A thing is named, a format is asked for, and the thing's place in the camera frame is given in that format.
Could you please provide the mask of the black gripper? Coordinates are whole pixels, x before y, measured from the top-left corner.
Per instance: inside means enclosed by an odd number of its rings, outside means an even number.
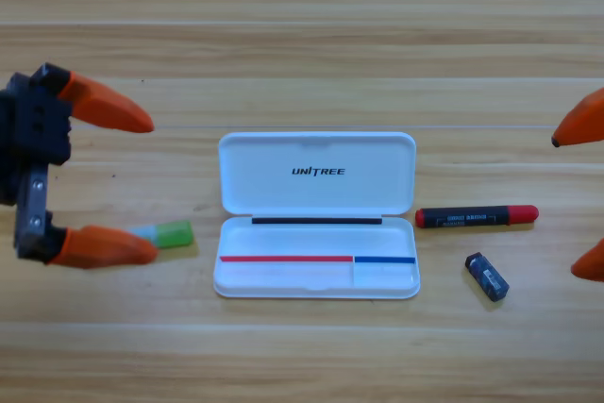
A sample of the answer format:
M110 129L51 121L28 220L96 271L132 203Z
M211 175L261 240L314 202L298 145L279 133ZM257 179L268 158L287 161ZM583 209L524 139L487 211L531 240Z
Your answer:
M77 269L153 262L159 249L132 233L53 226L46 209L48 167L71 157L71 115L106 129L155 130L131 98L76 72L45 63L31 76L13 74L1 90L1 204L16 208L17 257Z

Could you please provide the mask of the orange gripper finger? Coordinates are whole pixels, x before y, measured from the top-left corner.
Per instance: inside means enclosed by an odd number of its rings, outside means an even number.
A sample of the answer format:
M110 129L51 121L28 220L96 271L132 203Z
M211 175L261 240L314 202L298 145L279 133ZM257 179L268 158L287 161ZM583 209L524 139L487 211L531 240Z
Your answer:
M572 266L571 273L578 278L604 281L604 240L582 255Z
M551 137L555 147L601 142L604 139L604 90L585 96L563 118Z

